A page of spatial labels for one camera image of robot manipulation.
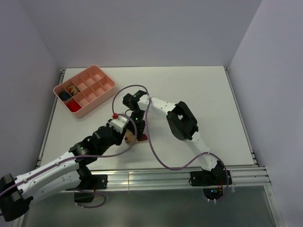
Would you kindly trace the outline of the tan argyle sock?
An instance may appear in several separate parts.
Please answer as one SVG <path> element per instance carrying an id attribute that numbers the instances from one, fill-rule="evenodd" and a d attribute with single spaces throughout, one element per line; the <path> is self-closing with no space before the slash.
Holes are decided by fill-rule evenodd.
<path id="1" fill-rule="evenodd" d="M 67 88 L 68 92 L 70 93 L 71 96 L 74 96 L 80 92 L 80 90 L 75 86 L 75 85 L 70 85 Z"/>

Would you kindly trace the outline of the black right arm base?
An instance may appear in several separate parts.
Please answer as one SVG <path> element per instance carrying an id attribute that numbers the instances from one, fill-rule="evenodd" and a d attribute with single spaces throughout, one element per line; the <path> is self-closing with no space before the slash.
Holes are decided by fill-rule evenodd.
<path id="1" fill-rule="evenodd" d="M 215 202 L 223 197 L 224 187 L 232 185 L 232 177 L 222 162 L 217 161 L 211 171 L 191 171 L 188 183 L 193 187 L 203 187 L 204 196 Z"/>

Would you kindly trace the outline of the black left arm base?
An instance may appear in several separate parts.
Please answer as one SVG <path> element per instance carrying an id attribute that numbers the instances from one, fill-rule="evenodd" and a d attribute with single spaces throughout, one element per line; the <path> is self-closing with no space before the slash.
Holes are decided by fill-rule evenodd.
<path id="1" fill-rule="evenodd" d="M 93 199 L 102 198 L 103 201 L 99 206 L 102 206 L 106 202 L 106 197 L 103 194 L 97 192 L 97 190 L 104 190 L 107 188 L 107 175 L 92 175 L 88 179 L 81 180 L 79 186 L 77 186 L 74 192 L 74 202 L 79 205 L 88 208 L 89 206 L 84 203 L 92 203 Z"/>

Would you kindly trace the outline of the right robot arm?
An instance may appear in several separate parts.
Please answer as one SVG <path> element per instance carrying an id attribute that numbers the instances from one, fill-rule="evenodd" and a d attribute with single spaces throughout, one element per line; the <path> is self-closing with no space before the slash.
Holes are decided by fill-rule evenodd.
<path id="1" fill-rule="evenodd" d="M 213 153 L 210 152 L 199 132 L 197 119 L 190 111 L 186 103 L 180 101 L 177 104 L 165 102 L 157 98 L 150 98 L 147 93 L 139 90 L 134 95 L 126 94 L 123 97 L 123 105 L 125 105 L 132 113 L 131 119 L 134 121 L 137 128 L 137 135 L 134 134 L 134 126 L 128 123 L 129 132 L 126 134 L 128 143 L 148 141 L 151 150 L 158 162 L 170 170 L 181 170 L 189 166 L 196 159 L 199 160 L 202 171 L 205 173 L 205 180 L 209 184 L 216 184 L 226 174 L 226 168 L 222 161 Z M 184 141 L 195 154 L 195 157 L 182 167 L 168 167 L 156 155 L 152 147 L 148 125 L 148 112 L 165 117 L 172 135 Z"/>

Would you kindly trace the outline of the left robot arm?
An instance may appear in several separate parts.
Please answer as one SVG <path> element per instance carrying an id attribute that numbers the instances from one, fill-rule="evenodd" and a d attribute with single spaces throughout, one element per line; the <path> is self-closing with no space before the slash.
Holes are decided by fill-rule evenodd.
<path id="1" fill-rule="evenodd" d="M 56 160 L 31 172 L 0 179 L 0 210 L 6 222 L 25 214 L 30 204 L 66 189 L 87 189 L 92 176 L 87 165 L 104 157 L 113 145 L 122 143 L 126 122 L 110 120 L 91 136 L 75 144 Z"/>

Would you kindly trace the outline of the tan maroon striped sock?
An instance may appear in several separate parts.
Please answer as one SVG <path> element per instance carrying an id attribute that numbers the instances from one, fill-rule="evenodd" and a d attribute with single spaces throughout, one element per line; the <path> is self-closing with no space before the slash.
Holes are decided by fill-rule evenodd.
<path id="1" fill-rule="evenodd" d="M 137 143 L 147 141 L 147 136 L 146 136 L 146 134 L 143 134 L 141 139 L 138 140 L 131 131 L 126 130 L 124 140 L 127 144 L 132 144 L 132 143 L 137 144 Z"/>

